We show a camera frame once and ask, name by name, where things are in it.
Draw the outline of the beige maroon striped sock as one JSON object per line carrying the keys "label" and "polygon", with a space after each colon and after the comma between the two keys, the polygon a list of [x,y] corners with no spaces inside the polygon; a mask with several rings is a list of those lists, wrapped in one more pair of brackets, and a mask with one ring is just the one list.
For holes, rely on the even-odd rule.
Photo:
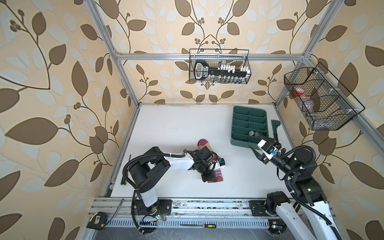
{"label": "beige maroon striped sock", "polygon": [[213,157],[210,160],[211,164],[216,164],[213,171],[213,178],[208,181],[208,183],[218,183],[224,180],[222,169],[226,167],[226,162],[223,158],[219,157],[211,148],[209,142],[206,139],[201,139],[198,142],[199,150],[202,150],[204,147],[207,147],[212,153]]}

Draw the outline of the black argyle sock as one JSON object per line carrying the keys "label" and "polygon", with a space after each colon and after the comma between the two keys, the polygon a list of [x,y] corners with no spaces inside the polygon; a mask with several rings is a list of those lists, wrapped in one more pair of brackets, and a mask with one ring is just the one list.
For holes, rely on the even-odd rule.
{"label": "black argyle sock", "polygon": [[249,131],[249,136],[257,137],[259,135],[260,135],[260,132]]}

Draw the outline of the green compartment tray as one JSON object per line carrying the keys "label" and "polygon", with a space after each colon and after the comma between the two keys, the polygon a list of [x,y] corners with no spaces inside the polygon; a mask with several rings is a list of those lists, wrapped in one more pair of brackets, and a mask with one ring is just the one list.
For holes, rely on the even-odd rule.
{"label": "green compartment tray", "polygon": [[249,136],[249,131],[260,132],[269,137],[267,112],[263,109],[247,108],[242,106],[234,106],[232,128],[231,128],[231,144],[237,147],[259,150],[257,144],[260,138]]}

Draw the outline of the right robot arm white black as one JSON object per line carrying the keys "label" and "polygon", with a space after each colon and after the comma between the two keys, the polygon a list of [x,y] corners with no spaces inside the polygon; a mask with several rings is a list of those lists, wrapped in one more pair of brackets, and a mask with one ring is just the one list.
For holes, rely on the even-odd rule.
{"label": "right robot arm white black", "polygon": [[253,149],[262,163],[272,163],[285,175],[283,181],[292,199],[282,192],[269,193],[265,210],[270,216],[278,216],[297,240],[340,240],[341,234],[332,217],[329,202],[320,184],[312,174],[317,167],[316,152],[310,146],[298,146],[289,151],[282,148],[276,138],[268,138],[250,131],[260,138],[259,153]]}

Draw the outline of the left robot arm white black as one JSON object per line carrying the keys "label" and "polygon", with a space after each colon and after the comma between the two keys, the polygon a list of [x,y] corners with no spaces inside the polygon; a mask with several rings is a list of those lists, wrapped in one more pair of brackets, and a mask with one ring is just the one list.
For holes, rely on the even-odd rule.
{"label": "left robot arm white black", "polygon": [[196,171],[204,183],[223,181],[221,169],[226,162],[207,146],[184,150],[180,154],[165,153],[159,147],[152,147],[143,155],[128,161],[122,167],[121,185],[134,189],[133,214],[139,216],[169,215],[171,200],[160,200],[155,186],[169,170]]}

